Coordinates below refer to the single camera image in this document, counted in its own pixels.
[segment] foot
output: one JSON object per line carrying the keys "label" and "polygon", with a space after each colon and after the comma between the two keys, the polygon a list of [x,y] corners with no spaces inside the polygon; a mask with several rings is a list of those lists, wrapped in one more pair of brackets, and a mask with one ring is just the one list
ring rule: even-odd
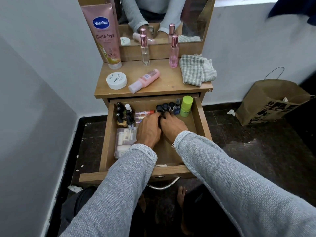
{"label": "foot", "polygon": [[145,201],[144,194],[140,195],[140,198],[138,199],[137,204],[140,206],[140,208],[142,209],[143,213],[145,213],[147,204],[146,204],[146,201]]}
{"label": "foot", "polygon": [[190,231],[188,231],[188,229],[186,228],[185,223],[184,223],[183,202],[184,202],[185,193],[186,193],[186,189],[184,187],[180,186],[178,189],[177,201],[178,201],[178,203],[181,207],[181,210],[182,210],[181,230],[185,235],[191,235],[192,233]]}

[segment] cuff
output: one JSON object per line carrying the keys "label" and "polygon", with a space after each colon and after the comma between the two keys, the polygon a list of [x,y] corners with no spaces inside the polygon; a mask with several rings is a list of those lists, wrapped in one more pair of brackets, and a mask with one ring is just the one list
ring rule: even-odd
{"label": "cuff", "polygon": [[135,25],[134,32],[138,33],[137,30],[143,25],[149,25],[148,21],[144,20]]}
{"label": "cuff", "polygon": [[163,32],[169,34],[169,29],[167,29],[166,27],[160,27],[158,31],[163,31]]}
{"label": "cuff", "polygon": [[141,152],[143,152],[145,155],[147,155],[149,157],[149,159],[152,160],[152,162],[154,164],[156,164],[157,161],[157,155],[155,153],[155,151],[153,151],[151,148],[149,148],[147,145],[144,144],[134,144],[130,147],[130,150],[132,149],[136,149],[139,150]]}
{"label": "cuff", "polygon": [[177,135],[176,139],[174,140],[173,146],[177,149],[178,146],[179,146],[179,144],[180,144],[180,141],[181,141],[185,136],[187,136],[188,134],[191,134],[191,133],[193,133],[193,132],[191,132],[191,131],[182,131],[182,132],[180,132],[180,134]]}

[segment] vaseline logo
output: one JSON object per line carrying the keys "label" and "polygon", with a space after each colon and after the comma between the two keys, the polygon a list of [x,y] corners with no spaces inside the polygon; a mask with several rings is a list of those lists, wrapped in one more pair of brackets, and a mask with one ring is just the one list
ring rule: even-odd
{"label": "vaseline logo", "polygon": [[93,20],[93,25],[98,29],[106,29],[110,26],[109,20],[105,17],[97,17]]}

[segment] hand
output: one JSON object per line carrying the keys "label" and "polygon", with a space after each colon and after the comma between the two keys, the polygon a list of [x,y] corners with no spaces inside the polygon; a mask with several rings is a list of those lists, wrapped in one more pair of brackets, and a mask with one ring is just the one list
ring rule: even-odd
{"label": "hand", "polygon": [[153,148],[160,140],[161,129],[158,127],[160,112],[144,117],[137,128],[136,144],[144,144]]}
{"label": "hand", "polygon": [[182,131],[188,131],[188,128],[183,121],[179,120],[175,115],[170,115],[169,112],[165,112],[165,117],[165,119],[160,119],[162,132],[170,143],[174,143],[176,137]]}
{"label": "hand", "polygon": [[165,33],[164,31],[159,31],[157,36],[156,36],[156,39],[158,38],[168,38],[168,34]]}
{"label": "hand", "polygon": [[140,33],[140,29],[141,28],[145,28],[146,29],[147,38],[149,38],[149,39],[153,38],[153,36],[151,35],[151,32],[148,29],[148,25],[142,25],[140,28],[138,28],[138,33]]}

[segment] green bottle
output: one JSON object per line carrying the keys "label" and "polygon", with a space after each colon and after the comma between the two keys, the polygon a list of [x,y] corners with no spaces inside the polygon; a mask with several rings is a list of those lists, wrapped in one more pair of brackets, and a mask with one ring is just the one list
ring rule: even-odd
{"label": "green bottle", "polygon": [[181,109],[180,109],[180,116],[187,117],[189,115],[192,103],[193,103],[193,98],[191,96],[183,97]]}

